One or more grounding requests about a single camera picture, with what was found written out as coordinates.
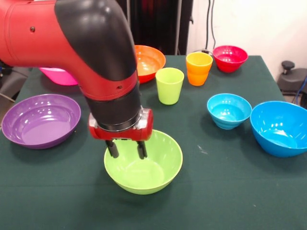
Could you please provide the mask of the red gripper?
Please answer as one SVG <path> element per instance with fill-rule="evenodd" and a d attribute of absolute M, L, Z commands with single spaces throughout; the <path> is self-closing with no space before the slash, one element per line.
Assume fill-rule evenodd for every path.
<path fill-rule="evenodd" d="M 148 140 L 152 134 L 154 117 L 152 109 L 143 108 L 141 112 L 141 117 L 134 126 L 121 131 L 106 131 L 100 128 L 97 121 L 90 113 L 88 118 L 89 131 L 95 139 L 106 140 L 108 151 L 113 158 L 119 156 L 116 144 L 112 141 L 113 139 L 131 139 L 137 141 L 138 155 L 140 159 L 143 160 L 147 158 L 144 140 Z"/>

